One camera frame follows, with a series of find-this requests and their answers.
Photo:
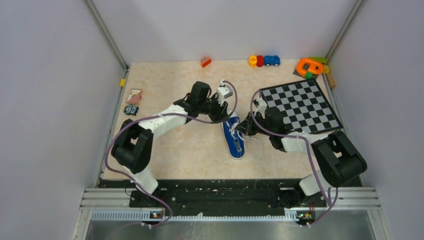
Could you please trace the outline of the white shoelace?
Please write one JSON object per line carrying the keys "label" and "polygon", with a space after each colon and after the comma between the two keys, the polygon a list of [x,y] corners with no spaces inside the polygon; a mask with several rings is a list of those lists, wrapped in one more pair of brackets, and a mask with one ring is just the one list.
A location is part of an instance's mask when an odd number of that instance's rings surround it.
{"label": "white shoelace", "polygon": [[251,136],[247,136],[247,135],[243,135],[240,131],[236,130],[236,127],[237,127],[238,125],[239,125],[239,123],[238,123],[238,122],[236,122],[236,123],[234,123],[234,124],[230,127],[229,131],[230,131],[231,136],[235,135],[235,136],[234,136],[234,139],[235,139],[235,140],[236,140],[236,138],[240,138],[243,142],[246,142],[246,141],[249,141],[249,140],[256,141],[256,142],[260,145],[259,159],[261,160],[261,159],[263,158],[263,152],[264,152],[263,144],[262,144],[262,143],[261,143],[261,141],[260,141],[260,140],[258,140],[257,138],[255,138],[255,137],[251,137]]}

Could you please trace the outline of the blue canvas sneaker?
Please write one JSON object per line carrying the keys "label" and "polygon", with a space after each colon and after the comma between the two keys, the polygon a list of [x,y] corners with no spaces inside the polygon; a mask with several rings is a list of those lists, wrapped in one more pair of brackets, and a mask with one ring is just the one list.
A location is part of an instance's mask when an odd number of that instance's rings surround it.
{"label": "blue canvas sneaker", "polygon": [[240,160],[245,155],[244,140],[241,137],[236,127],[240,123],[240,117],[236,111],[234,111],[229,119],[221,123],[221,129],[227,144],[227,148],[230,156],[235,160]]}

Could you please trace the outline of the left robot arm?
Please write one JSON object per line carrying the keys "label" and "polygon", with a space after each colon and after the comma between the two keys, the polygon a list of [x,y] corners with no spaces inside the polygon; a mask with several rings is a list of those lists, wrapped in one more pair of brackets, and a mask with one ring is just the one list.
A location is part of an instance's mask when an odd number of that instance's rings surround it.
{"label": "left robot arm", "polygon": [[141,200],[149,207],[156,206],[161,194],[156,190],[159,184],[149,167],[154,140],[190,121],[198,121],[199,115],[207,115],[209,124],[226,121],[230,117],[226,100],[231,96],[238,94],[229,81],[222,80],[216,91],[209,84],[197,81],[183,98],[156,115],[127,119],[106,149],[106,168],[128,177],[142,191]]}

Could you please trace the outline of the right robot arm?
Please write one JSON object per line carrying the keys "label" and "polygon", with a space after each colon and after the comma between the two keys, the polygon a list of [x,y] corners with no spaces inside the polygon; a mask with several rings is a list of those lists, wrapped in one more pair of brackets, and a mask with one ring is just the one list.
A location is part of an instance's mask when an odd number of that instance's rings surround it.
{"label": "right robot arm", "polygon": [[276,107],[264,113],[249,113],[232,130],[242,136],[263,134],[271,145],[281,152],[302,153],[314,157],[319,170],[298,182],[293,200],[299,206],[307,206],[314,194],[330,187],[338,188],[364,173],[368,165],[346,134],[336,130],[329,134],[310,134],[286,127],[283,113]]}

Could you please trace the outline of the orange lego brick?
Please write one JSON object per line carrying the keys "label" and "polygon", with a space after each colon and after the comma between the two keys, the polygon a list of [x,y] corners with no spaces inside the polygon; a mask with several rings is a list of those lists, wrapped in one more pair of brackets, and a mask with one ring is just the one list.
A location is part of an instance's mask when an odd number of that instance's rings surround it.
{"label": "orange lego brick", "polygon": [[200,59],[200,66],[202,67],[202,68],[205,68],[205,67],[207,67],[208,65],[210,65],[212,63],[212,58],[211,57],[209,57],[209,56],[205,56],[205,57],[202,57],[201,59]]}

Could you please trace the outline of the yellow toy block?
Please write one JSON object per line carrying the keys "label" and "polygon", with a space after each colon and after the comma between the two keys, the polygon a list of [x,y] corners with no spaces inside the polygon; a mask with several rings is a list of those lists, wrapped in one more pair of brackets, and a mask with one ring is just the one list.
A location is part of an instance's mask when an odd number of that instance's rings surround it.
{"label": "yellow toy block", "polygon": [[258,61],[257,56],[256,55],[251,55],[248,58],[248,65],[250,67],[252,67],[252,68],[255,68],[257,66],[257,61]]}

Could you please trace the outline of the black white chessboard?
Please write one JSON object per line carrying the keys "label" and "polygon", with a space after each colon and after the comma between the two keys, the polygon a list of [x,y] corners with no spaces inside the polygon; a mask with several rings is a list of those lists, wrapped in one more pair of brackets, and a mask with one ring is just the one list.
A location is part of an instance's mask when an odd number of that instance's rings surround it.
{"label": "black white chessboard", "polygon": [[282,112],[289,130],[321,134],[343,128],[315,78],[262,88],[261,92],[268,107]]}

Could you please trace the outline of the red toy block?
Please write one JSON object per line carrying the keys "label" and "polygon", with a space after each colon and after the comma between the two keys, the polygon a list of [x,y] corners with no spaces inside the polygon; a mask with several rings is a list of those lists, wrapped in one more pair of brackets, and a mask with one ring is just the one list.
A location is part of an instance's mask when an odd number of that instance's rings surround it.
{"label": "red toy block", "polygon": [[262,55],[257,55],[256,56],[256,66],[260,68],[263,65],[264,65],[264,57]]}

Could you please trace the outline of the blue toy car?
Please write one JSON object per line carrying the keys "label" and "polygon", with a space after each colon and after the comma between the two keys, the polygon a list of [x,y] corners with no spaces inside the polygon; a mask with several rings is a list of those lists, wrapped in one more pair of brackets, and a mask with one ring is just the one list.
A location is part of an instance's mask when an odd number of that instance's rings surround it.
{"label": "blue toy car", "polygon": [[263,65],[266,67],[270,66],[279,66],[281,64],[281,60],[278,55],[265,55],[263,57]]}

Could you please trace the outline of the pink triangle puzzle card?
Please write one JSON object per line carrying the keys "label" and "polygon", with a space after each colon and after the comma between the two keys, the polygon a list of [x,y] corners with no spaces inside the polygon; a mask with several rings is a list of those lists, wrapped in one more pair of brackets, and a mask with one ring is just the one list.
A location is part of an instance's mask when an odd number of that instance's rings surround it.
{"label": "pink triangle puzzle card", "polygon": [[139,105],[142,99],[143,90],[133,88],[129,91],[126,103],[129,105]]}

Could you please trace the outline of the small blue toy robot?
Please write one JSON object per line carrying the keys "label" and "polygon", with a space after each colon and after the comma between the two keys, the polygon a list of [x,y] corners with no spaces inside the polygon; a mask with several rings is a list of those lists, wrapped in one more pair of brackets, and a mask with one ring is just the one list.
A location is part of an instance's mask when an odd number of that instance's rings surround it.
{"label": "small blue toy robot", "polygon": [[126,105],[123,109],[123,113],[127,116],[136,116],[139,111],[139,107],[137,105]]}

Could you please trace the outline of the wooden block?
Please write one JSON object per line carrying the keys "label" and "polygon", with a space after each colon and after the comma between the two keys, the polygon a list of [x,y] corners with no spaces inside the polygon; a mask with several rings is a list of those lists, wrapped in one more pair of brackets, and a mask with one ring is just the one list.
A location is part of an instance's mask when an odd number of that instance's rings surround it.
{"label": "wooden block", "polygon": [[325,75],[326,75],[329,87],[331,89],[334,89],[337,86],[336,80],[334,79],[334,77],[330,73],[326,73]]}

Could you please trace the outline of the green toy block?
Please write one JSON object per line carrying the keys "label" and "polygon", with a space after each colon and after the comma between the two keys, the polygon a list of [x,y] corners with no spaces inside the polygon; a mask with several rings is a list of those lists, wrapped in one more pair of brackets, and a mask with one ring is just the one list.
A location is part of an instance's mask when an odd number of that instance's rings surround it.
{"label": "green toy block", "polygon": [[326,65],[327,64],[327,59],[325,58],[325,57],[318,57],[318,56],[309,56],[308,57],[309,59],[311,59],[311,60],[314,60],[314,61],[317,61],[317,62],[320,62],[320,63],[322,63],[322,64],[324,64],[324,65]]}

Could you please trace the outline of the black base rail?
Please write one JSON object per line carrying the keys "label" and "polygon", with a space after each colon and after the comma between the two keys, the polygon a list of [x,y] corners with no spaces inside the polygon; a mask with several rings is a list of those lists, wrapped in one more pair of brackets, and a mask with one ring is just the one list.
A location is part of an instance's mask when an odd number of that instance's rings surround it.
{"label": "black base rail", "polygon": [[159,180],[152,199],[129,180],[101,180],[100,188],[123,188],[130,208],[152,208],[149,217],[261,217],[283,216],[291,207],[326,207],[322,194],[305,196],[299,179],[192,179]]}

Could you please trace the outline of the yellow clip on frame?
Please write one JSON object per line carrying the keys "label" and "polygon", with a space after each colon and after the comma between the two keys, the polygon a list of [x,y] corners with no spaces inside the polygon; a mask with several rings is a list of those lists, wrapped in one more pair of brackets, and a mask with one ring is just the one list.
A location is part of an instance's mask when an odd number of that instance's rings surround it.
{"label": "yellow clip on frame", "polygon": [[120,86],[121,88],[123,88],[123,87],[125,86],[125,84],[126,84],[126,79],[125,79],[125,78],[122,78],[122,79],[121,79],[121,81],[120,81],[119,86]]}

